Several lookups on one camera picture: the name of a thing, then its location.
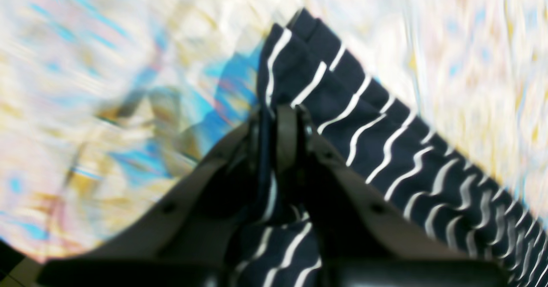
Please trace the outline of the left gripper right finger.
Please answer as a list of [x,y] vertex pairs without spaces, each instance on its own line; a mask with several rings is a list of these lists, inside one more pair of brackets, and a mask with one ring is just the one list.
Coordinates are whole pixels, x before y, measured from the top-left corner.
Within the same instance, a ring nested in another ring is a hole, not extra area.
[[345,165],[315,133],[305,109],[282,105],[276,117],[280,190],[303,205],[317,236],[318,287],[504,287],[497,264],[429,238]]

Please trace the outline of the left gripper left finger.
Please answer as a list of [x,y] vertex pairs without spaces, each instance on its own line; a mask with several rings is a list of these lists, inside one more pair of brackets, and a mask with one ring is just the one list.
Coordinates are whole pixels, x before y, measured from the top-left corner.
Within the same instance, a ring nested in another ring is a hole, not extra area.
[[86,254],[47,262],[39,287],[229,287],[226,254],[260,197],[262,113],[217,143],[137,222]]

